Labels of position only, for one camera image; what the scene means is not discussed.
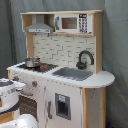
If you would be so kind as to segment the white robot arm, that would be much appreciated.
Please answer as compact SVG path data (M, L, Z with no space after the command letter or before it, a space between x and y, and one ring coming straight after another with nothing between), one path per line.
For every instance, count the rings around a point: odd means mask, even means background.
M12 112L19 108L20 102L16 92L25 87L24 83L9 80L6 78L0 79L0 99L2 106L0 114ZM17 119L7 123L0 124L0 128L39 128L36 119L31 114L22 114Z

